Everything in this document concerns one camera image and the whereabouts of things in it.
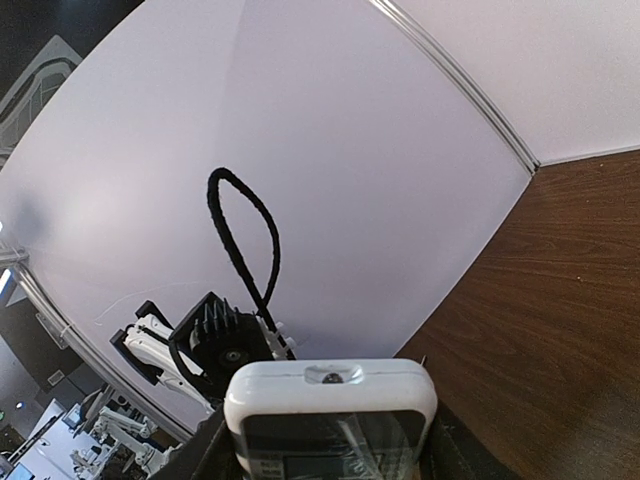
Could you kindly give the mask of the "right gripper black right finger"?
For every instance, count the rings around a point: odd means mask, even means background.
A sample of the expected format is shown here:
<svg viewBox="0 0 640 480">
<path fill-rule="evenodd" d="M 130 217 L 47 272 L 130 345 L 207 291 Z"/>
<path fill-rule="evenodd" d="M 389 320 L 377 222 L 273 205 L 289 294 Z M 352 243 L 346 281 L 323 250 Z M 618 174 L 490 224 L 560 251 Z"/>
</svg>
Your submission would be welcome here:
<svg viewBox="0 0 640 480">
<path fill-rule="evenodd" d="M 446 404 L 439 404 L 424 446 L 424 478 L 504 479 L 505 466 Z"/>
</svg>

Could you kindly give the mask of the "white remote control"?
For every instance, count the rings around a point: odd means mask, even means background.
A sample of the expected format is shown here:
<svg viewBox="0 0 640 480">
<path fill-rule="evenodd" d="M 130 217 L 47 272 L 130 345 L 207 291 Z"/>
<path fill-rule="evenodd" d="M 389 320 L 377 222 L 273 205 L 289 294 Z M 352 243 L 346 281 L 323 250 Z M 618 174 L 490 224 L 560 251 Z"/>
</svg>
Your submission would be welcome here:
<svg viewBox="0 0 640 480">
<path fill-rule="evenodd" d="M 409 479 L 437 407 L 421 364 L 342 359 L 246 365 L 223 411 L 248 479 Z"/>
</svg>

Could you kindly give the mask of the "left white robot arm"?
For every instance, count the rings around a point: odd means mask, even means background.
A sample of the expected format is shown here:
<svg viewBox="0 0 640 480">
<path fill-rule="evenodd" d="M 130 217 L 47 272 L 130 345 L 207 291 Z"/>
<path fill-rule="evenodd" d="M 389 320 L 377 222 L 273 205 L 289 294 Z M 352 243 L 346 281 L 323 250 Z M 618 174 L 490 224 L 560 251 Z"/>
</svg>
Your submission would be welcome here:
<svg viewBox="0 0 640 480">
<path fill-rule="evenodd" d="M 119 329 L 110 339 L 111 345 L 148 383 L 163 385 L 201 405 L 212 414 L 218 400 L 208 400 L 180 372 L 171 356 L 169 337 L 173 327 L 156 304 L 145 301 L 135 312 L 136 321 Z"/>
</svg>

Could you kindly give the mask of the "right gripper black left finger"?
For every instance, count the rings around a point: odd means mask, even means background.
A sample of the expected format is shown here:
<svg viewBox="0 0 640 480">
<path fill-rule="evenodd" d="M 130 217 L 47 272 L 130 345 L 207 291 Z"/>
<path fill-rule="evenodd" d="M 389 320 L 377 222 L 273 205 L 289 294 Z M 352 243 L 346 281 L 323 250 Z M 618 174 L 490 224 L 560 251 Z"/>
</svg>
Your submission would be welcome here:
<svg viewBox="0 0 640 480">
<path fill-rule="evenodd" d="M 188 479 L 232 480 L 240 478 L 240 465 L 226 424 L 223 407 L 201 422 L 192 438 L 195 465 Z"/>
</svg>

